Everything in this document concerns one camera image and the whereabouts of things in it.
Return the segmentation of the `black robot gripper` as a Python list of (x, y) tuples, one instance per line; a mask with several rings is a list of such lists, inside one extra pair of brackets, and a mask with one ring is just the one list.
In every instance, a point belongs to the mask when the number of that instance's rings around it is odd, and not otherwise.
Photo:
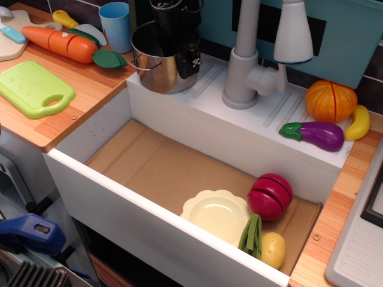
[(150, 1), (154, 16), (153, 32), (162, 56), (175, 56), (182, 79), (200, 69), (200, 42), (197, 27), (201, 24), (203, 1)]

